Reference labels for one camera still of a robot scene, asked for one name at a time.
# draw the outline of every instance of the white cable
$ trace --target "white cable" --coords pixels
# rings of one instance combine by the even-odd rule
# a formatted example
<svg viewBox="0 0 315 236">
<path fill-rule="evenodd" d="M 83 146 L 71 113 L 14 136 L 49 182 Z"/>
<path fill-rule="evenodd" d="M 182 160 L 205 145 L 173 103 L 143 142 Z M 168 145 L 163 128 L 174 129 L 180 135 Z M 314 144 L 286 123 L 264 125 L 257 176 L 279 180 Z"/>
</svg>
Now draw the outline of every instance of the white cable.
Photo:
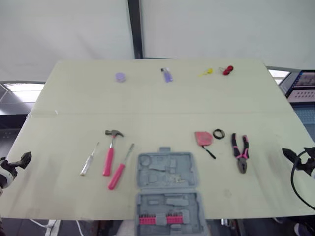
<svg viewBox="0 0 315 236">
<path fill-rule="evenodd" d="M 80 226 L 80 224 L 79 224 L 79 221 L 76 220 L 76 222 L 77 222 L 77 224 L 78 224 L 78 228 L 79 228 L 79 231 L 80 231 L 80 235 L 81 235 L 81 236 L 84 236 L 84 234 L 83 234 L 82 231 L 81 231 L 81 226 Z"/>
<path fill-rule="evenodd" d="M 34 221 L 34 220 L 32 220 L 32 219 L 30 219 L 30 221 L 32 221 L 33 223 L 39 225 L 40 227 L 46 228 L 46 229 L 52 227 L 52 225 L 48 225 L 48 224 L 47 224 L 47 225 L 42 225 L 42 224 L 40 224 L 40 223 L 38 223 L 37 221 Z"/>
</svg>

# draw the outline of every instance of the pink screwdriver handle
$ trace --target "pink screwdriver handle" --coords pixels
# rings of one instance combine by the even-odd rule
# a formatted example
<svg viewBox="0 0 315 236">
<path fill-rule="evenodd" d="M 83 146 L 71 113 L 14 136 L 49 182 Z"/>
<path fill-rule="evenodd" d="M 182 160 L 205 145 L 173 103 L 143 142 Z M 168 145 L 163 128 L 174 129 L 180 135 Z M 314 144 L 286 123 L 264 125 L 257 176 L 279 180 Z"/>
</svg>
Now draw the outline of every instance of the pink screwdriver handle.
<svg viewBox="0 0 315 236">
<path fill-rule="evenodd" d="M 104 176 L 110 176 L 110 171 L 112 169 L 113 159 L 114 159 L 114 148 L 111 147 L 108 150 L 107 157 L 105 160 L 105 167 L 104 167 L 104 171 L 103 171 Z"/>
<path fill-rule="evenodd" d="M 110 180 L 108 184 L 108 188 L 110 190 L 113 190 L 116 187 L 116 184 L 118 183 L 120 177 L 122 176 L 123 170 L 125 168 L 124 164 L 120 164 L 116 172 L 114 173 L 113 178 Z"/>
</svg>

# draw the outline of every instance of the small screwdriver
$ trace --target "small screwdriver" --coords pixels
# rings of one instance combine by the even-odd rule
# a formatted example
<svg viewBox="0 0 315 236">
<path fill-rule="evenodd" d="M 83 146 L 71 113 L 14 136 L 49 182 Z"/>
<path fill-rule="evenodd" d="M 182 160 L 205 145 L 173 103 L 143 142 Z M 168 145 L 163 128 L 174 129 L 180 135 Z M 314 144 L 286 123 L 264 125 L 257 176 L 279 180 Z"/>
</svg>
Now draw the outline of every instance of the small screwdriver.
<svg viewBox="0 0 315 236">
<path fill-rule="evenodd" d="M 80 173 L 81 176 L 85 176 L 85 174 L 87 173 L 89 167 L 90 167 L 90 164 L 91 162 L 93 161 L 93 158 L 94 158 L 94 154 L 96 152 L 96 149 L 99 145 L 99 142 L 96 144 L 96 147 L 94 148 L 94 150 L 92 151 L 92 153 L 89 155 L 89 157 L 87 158 L 87 160 L 85 161 L 85 164 L 84 164 L 84 167 Z"/>
<path fill-rule="evenodd" d="M 133 150 L 133 146 L 134 144 L 131 144 L 127 156 L 125 157 L 124 161 L 119 165 L 118 169 L 115 171 L 113 178 L 110 180 L 108 184 L 108 189 L 113 190 L 116 187 L 116 184 L 118 183 L 120 177 L 122 176 L 123 170 L 126 166 L 127 159 Z"/>
</svg>

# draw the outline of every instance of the pink screwdriver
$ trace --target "pink screwdriver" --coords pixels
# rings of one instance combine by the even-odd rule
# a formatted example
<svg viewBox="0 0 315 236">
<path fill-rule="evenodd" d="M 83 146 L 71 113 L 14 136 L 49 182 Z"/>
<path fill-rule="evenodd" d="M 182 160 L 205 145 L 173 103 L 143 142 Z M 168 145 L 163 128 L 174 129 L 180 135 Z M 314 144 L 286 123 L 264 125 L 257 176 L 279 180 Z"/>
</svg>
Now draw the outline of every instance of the pink screwdriver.
<svg viewBox="0 0 315 236">
<path fill-rule="evenodd" d="M 126 166 L 127 159 L 128 159 L 128 157 L 130 156 L 130 153 L 131 153 L 132 150 L 133 150 L 133 146 L 134 146 L 134 144 L 131 144 L 131 146 L 130 146 L 130 148 L 129 148 L 129 151 L 128 151 L 128 153 L 127 153 L 127 155 L 126 155 L 124 161 L 119 165 L 118 169 L 117 169 L 117 170 L 115 171 L 115 173 L 114 173 L 113 178 L 110 180 L 110 182 L 109 182 L 109 184 L 108 184 L 108 188 L 109 188 L 110 190 L 113 190 L 113 189 L 116 187 L 116 185 L 117 185 L 117 183 L 118 183 L 120 177 L 122 176 L 122 173 L 123 173 L 124 168 L 125 168 L 125 166 Z"/>
</svg>

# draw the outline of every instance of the hammer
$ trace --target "hammer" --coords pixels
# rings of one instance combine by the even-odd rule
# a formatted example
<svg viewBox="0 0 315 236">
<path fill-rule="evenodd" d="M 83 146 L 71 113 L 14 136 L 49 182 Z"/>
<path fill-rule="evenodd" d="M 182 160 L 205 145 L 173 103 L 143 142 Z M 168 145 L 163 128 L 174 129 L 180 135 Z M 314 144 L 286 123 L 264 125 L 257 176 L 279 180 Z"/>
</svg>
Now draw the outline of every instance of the hammer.
<svg viewBox="0 0 315 236">
<path fill-rule="evenodd" d="M 112 162 L 114 159 L 114 148 L 113 148 L 113 144 L 114 144 L 114 139 L 116 138 L 117 135 L 120 136 L 124 136 L 121 132 L 119 132 L 118 130 L 106 130 L 105 131 L 105 135 L 112 135 L 112 142 L 110 143 L 109 146 L 109 150 L 107 153 L 107 157 L 105 160 L 105 167 L 104 167 L 104 171 L 103 171 L 103 175 L 104 176 L 110 176 L 110 171 L 112 169 Z"/>
</svg>

